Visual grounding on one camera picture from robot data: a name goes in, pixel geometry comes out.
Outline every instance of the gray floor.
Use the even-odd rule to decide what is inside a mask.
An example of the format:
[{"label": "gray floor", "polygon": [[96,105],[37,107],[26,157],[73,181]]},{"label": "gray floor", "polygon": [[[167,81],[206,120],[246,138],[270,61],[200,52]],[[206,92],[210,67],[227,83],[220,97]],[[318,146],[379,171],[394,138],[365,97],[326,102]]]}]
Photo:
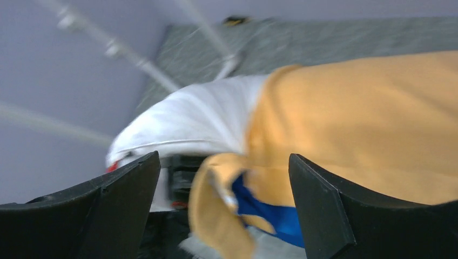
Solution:
[{"label": "gray floor", "polygon": [[[458,17],[344,22],[265,20],[218,29],[231,48],[245,54],[234,74],[270,73],[294,63],[316,65],[369,56],[458,49]],[[216,50],[191,25],[171,28],[157,63],[183,86],[210,81],[221,68]],[[137,114],[165,96],[160,85],[151,81]]]}]

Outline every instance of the white pole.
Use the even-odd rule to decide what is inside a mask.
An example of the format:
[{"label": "white pole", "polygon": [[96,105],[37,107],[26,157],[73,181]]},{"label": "white pole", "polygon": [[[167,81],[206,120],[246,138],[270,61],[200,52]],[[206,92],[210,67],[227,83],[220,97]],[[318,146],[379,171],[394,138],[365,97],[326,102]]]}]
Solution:
[{"label": "white pole", "polygon": [[102,148],[110,147],[113,137],[0,101],[0,119],[31,130],[61,135]]},{"label": "white pole", "polygon": [[195,22],[197,22],[198,26],[202,29],[203,34],[222,55],[225,63],[215,79],[225,78],[237,68],[241,62],[241,57],[238,53],[233,52],[229,48],[217,30],[212,27],[210,22],[204,17],[204,15],[202,15],[202,13],[200,13],[191,1],[192,0],[175,0],[183,11],[194,19]]},{"label": "white pole", "polygon": [[62,4],[56,0],[35,1],[43,7],[49,9],[51,12],[56,13],[56,15],[62,19],[58,24],[61,29],[80,29],[85,31],[89,34],[89,36],[91,36],[91,38],[107,47],[107,52],[105,53],[107,56],[124,56],[133,65],[148,74],[150,77],[156,79],[162,87],[170,93],[181,88],[161,69],[159,69],[154,62],[136,53],[128,45],[120,42],[114,36],[102,30],[99,26],[81,15],[74,8],[70,8],[69,5]]}]

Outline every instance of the fabric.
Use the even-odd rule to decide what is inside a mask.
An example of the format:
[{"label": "fabric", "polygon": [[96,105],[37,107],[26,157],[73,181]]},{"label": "fabric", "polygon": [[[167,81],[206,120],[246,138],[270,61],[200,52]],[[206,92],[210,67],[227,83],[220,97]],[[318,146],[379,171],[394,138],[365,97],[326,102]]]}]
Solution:
[{"label": "fabric", "polygon": [[[184,87],[153,105],[113,141],[108,172],[153,151],[162,168],[174,154],[244,154],[249,116],[267,76],[238,76]],[[150,211],[170,210],[167,173],[161,170]]]},{"label": "fabric", "polygon": [[[296,219],[279,228],[270,216],[294,208],[291,153],[398,199],[458,199],[457,86],[458,51],[278,69],[252,114],[246,155],[215,155],[197,173],[191,229],[224,258],[252,258],[246,224],[294,233]],[[247,195],[272,207],[241,210]]]},{"label": "fabric", "polygon": [[[305,259],[306,257],[305,250],[302,247],[293,246],[255,227],[248,227],[247,230],[256,242],[253,259]],[[190,254],[195,255],[196,258],[194,259],[221,259],[216,250],[207,246],[192,233],[179,246]]]}]

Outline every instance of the black plastic part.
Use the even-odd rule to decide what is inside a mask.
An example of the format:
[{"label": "black plastic part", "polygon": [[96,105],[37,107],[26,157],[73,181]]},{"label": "black plastic part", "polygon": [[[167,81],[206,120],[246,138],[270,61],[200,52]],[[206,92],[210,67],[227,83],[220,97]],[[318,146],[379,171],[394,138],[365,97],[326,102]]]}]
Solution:
[{"label": "black plastic part", "polygon": [[168,167],[168,193],[173,202],[188,203],[192,180],[206,156],[174,155]]},{"label": "black plastic part", "polygon": [[26,204],[0,205],[0,258],[136,258],[157,152]]},{"label": "black plastic part", "polygon": [[289,177],[307,259],[458,258],[458,201],[399,200],[295,154]]},{"label": "black plastic part", "polygon": [[229,16],[224,19],[223,24],[227,26],[236,26],[242,23],[247,23],[251,19],[248,16]]}]

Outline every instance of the yellow jacket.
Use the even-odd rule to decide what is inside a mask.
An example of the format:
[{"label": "yellow jacket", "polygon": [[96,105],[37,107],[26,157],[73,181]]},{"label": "yellow jacket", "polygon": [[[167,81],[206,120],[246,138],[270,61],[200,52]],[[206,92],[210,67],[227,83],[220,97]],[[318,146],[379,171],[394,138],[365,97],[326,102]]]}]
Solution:
[{"label": "yellow jacket", "polygon": [[275,233],[260,216],[238,215],[233,181],[243,174],[260,202],[294,207],[291,153],[399,199],[456,200],[458,51],[280,68],[265,82],[246,143],[246,156],[208,158],[191,190],[192,230],[226,259],[252,258],[242,221]]}]

